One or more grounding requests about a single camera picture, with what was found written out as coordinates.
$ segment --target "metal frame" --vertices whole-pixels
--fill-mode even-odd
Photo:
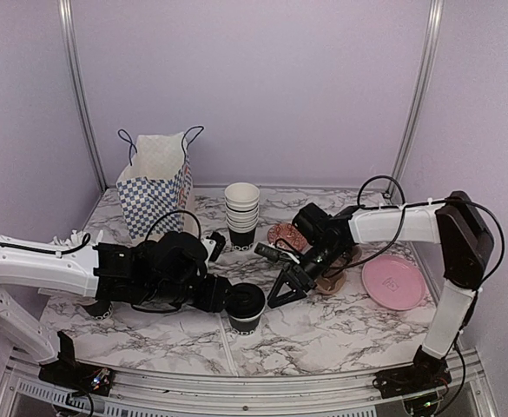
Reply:
[[[464,352],[466,380],[472,384],[479,416],[496,417],[485,374],[475,350]],[[462,378],[462,364],[458,355],[448,356],[452,387]],[[374,374],[379,369],[367,369],[338,374],[236,377],[185,375],[151,372],[115,367],[116,377],[110,396],[94,396],[97,416],[140,415],[137,411],[155,410],[163,416],[283,416],[302,414],[306,417],[347,415],[348,412],[369,409],[379,404],[408,397],[382,400],[373,387]],[[28,392],[28,383],[35,385],[35,398],[55,401],[65,398],[68,390],[54,387],[37,379],[39,366],[19,349],[9,359],[0,385],[0,417],[12,410],[17,393]],[[86,408],[87,401],[72,404]]]
[[[59,0],[59,12],[61,15],[63,40],[69,63],[70,78],[76,97],[76,106],[78,108],[78,115],[80,116],[80,123],[82,124],[82,132],[86,140],[86,146],[88,148],[89,158],[91,159],[91,165],[94,170],[97,185],[103,193],[108,187],[107,180],[105,178],[105,173],[103,172],[99,151],[97,150],[96,138],[91,126],[88,104],[86,103],[86,96],[84,94],[80,63],[78,61],[78,51],[76,49],[74,24],[72,23],[72,5],[70,0]]]
[[[441,24],[441,17],[443,16],[444,0],[432,0],[431,8],[429,9],[429,20],[427,22],[426,39],[424,42],[424,49],[421,56],[421,64],[419,66],[418,80],[416,83],[416,90],[414,91],[412,99],[412,107],[404,130],[402,143],[400,144],[399,153],[394,163],[393,173],[391,176],[395,180],[400,180],[404,174],[410,149],[413,145],[416,128],[418,127],[419,113],[423,106],[424,98],[429,85],[429,80],[432,74],[433,61],[435,59],[435,52],[437,50],[437,43],[439,40],[439,27]],[[386,194],[393,195],[395,192],[394,184],[390,183],[386,189]]]

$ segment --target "black cup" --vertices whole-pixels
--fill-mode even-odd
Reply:
[[[230,325],[237,334],[252,334],[260,324],[265,294],[257,285],[248,283],[234,285],[231,294],[226,308]]]
[[[235,232],[228,227],[228,233],[230,234],[230,242],[232,243],[233,250],[249,250],[254,245],[255,230],[257,225],[246,233]]]

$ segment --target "white wall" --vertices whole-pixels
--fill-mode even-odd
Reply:
[[[411,201],[465,190],[498,215],[508,248],[508,2],[446,1],[431,85],[402,183]],[[423,250],[440,279],[439,251]],[[485,284],[465,336],[478,347],[500,415],[508,417],[508,251]]]
[[[128,163],[119,128],[196,124],[196,184],[359,186],[393,169],[429,1],[72,3],[109,183]]]
[[[99,197],[67,68],[56,2],[0,0],[0,233],[66,236]],[[13,296],[40,314],[34,289]],[[9,352],[0,336],[0,377]]]

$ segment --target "robotic hand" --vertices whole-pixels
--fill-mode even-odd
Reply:
[[[222,235],[200,241],[188,233],[168,232],[158,242],[134,248],[86,243],[65,250],[0,235],[0,331],[41,365],[43,381],[107,395],[113,372],[78,362],[72,340],[26,312],[3,284],[133,306],[155,301],[177,310],[187,303],[205,312],[221,312],[238,298],[227,278],[208,273],[208,260],[215,261],[224,248]]]
[[[281,270],[267,304],[277,308],[305,298],[315,288],[317,277],[337,270],[331,265],[341,256],[344,267],[338,270],[368,261],[370,258],[349,264],[359,243],[440,244],[446,283],[429,332],[411,366],[377,373],[374,386],[383,398],[390,398],[439,387],[444,384],[441,380],[450,383],[445,357],[472,316],[493,249],[492,234],[475,206],[479,205],[461,191],[439,202],[400,208],[347,207],[334,217],[310,203],[294,217],[293,225],[313,246]],[[256,253],[275,259],[272,251],[264,245],[256,248]],[[281,294],[285,285],[290,290]]]

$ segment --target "marble surface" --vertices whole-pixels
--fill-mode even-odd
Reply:
[[[228,238],[222,189],[196,189],[195,194],[203,234],[217,230]],[[353,204],[355,197],[353,191],[263,189],[256,241],[264,242],[273,224],[290,222],[309,202],[334,214]],[[379,194],[365,194],[363,203],[379,202]],[[116,190],[107,191],[86,230],[92,235],[103,230],[103,242],[130,245]],[[363,246],[362,257],[379,247]],[[403,244],[389,253],[414,262]],[[255,283],[267,295],[280,268],[253,250],[233,252],[227,245],[210,271],[232,283]],[[63,297],[51,297],[42,321],[69,334],[76,355],[89,361],[180,374],[263,376],[335,373],[410,361],[434,312],[429,294],[408,312],[380,307],[367,295],[357,267],[349,270],[346,285],[336,295],[312,291],[304,300],[267,309],[249,336],[233,333],[224,313],[184,308],[174,314],[143,314],[115,303],[111,318],[94,321]]]

